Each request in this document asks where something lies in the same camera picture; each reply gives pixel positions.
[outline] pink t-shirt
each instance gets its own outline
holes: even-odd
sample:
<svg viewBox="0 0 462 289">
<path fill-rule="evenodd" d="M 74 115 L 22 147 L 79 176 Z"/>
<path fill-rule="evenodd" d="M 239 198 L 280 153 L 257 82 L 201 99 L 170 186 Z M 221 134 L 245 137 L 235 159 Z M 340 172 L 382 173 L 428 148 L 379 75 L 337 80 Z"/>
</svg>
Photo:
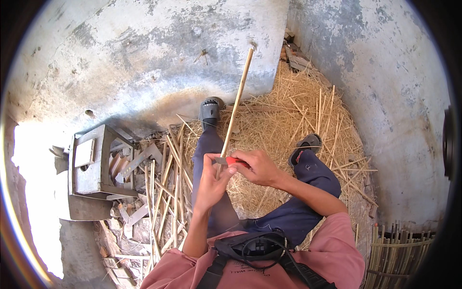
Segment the pink t-shirt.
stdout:
<svg viewBox="0 0 462 289">
<path fill-rule="evenodd" d="M 242 231 L 226 232 L 207 240 L 209 251 L 200 258 L 189 257 L 177 249 L 169 250 L 144 279 L 140 289 L 196 288 L 207 268 L 216 257 L 210 250 L 215 239 L 239 234 Z M 363 279 L 364 260 L 355 247 L 350 217 L 338 213 L 326 218 L 313 237 L 308 251 L 292 254 L 298 263 L 308 265 L 328 282 L 335 282 L 338 289 L 357 289 Z M 256 261 L 263 267 L 273 261 Z M 223 270 L 218 289 L 224 288 L 307 288 L 296 276 L 288 275 L 281 265 L 256 270 L 244 263 L 229 260 Z"/>
</svg>

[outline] person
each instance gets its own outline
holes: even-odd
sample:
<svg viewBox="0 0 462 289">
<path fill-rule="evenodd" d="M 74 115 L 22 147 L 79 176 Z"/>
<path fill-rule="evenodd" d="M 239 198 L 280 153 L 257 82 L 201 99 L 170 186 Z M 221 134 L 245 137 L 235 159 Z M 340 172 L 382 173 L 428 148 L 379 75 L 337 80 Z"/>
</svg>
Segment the person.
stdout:
<svg viewBox="0 0 462 289">
<path fill-rule="evenodd" d="M 141 289 L 196 288 L 217 256 L 216 250 L 212 250 L 215 240 L 277 229 L 294 247 L 302 243 L 323 216 L 326 220 L 313 236 L 308 251 L 291 254 L 298 264 L 305 264 L 336 288 L 358 288 L 365 263 L 355 246 L 348 210 L 338 199 L 340 183 L 315 155 L 322 146 L 321 139 L 309 135 L 297 144 L 300 148 L 289 158 L 297 178 L 278 169 L 264 151 L 236 150 L 231 156 L 247 162 L 250 169 L 232 164 L 217 180 L 213 163 L 223 147 L 216 131 L 219 100 L 208 98 L 202 102 L 199 118 L 203 133 L 193 155 L 193 214 L 188 235 L 182 252 L 176 248 L 167 251 L 145 277 Z M 285 191 L 292 198 L 261 218 L 239 220 L 225 191 L 237 172 L 254 184 Z M 254 262 L 260 264 L 259 268 L 271 263 Z M 224 264 L 217 288 L 295 289 L 307 288 L 305 284 L 280 264 L 259 270 L 231 259 Z"/>
</svg>

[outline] red knife handle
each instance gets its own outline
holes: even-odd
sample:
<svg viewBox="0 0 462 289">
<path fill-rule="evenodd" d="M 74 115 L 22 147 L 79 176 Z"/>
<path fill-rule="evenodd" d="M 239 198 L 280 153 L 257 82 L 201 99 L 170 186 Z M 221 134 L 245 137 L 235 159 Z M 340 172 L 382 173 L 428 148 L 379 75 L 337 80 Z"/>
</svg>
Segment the red knife handle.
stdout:
<svg viewBox="0 0 462 289">
<path fill-rule="evenodd" d="M 226 162 L 228 163 L 228 165 L 237 163 L 237 164 L 243 165 L 246 168 L 250 168 L 249 164 L 246 163 L 245 161 L 241 160 L 241 159 L 237 159 L 237 158 L 233 158 L 233 157 L 226 157 Z"/>
</svg>

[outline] hand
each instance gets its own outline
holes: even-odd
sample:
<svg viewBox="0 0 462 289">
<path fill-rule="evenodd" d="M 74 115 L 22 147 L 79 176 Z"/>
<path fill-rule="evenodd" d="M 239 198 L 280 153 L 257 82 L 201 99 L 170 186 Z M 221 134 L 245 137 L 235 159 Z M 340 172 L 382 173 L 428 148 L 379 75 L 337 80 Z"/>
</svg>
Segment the hand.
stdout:
<svg viewBox="0 0 462 289">
<path fill-rule="evenodd" d="M 250 169 L 241 164 L 232 164 L 237 171 L 246 177 L 250 182 L 262 186 L 274 186 L 281 177 L 282 171 L 276 167 L 265 151 L 253 150 L 244 152 L 236 150 L 231 157 L 241 159 L 250 165 Z"/>
<path fill-rule="evenodd" d="M 219 156 L 220 154 L 204 155 L 204 169 L 202 170 L 201 183 L 197 191 L 194 212 L 207 213 L 214 204 L 218 203 L 225 193 L 229 180 L 237 171 L 237 168 L 232 166 L 224 168 L 220 174 L 220 179 L 216 180 L 217 166 L 216 164 L 212 166 L 212 160 Z"/>
</svg>

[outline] gray sandal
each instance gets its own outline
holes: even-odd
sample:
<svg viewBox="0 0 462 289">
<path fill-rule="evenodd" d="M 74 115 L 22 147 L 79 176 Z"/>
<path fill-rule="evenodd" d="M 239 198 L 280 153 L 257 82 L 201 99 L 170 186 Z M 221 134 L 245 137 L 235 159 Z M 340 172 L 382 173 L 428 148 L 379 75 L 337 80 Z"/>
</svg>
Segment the gray sandal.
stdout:
<svg viewBox="0 0 462 289">
<path fill-rule="evenodd" d="M 217 126 L 220 121 L 220 110 L 223 107 L 223 101 L 217 97 L 209 97 L 201 102 L 199 110 L 199 120 L 202 122 L 202 131 L 208 126 Z"/>
<path fill-rule="evenodd" d="M 314 146 L 316 148 L 299 148 L 299 147 L 310 147 L 310 146 Z M 298 148 L 296 148 L 290 155 L 289 160 L 288 160 L 289 165 L 293 168 L 298 163 L 297 158 L 302 151 L 306 149 L 310 149 L 312 150 L 312 152 L 316 154 L 321 149 L 320 148 L 321 146 L 322 146 L 322 140 L 320 136 L 318 136 L 317 134 L 307 135 L 304 139 L 297 142 Z"/>
</svg>

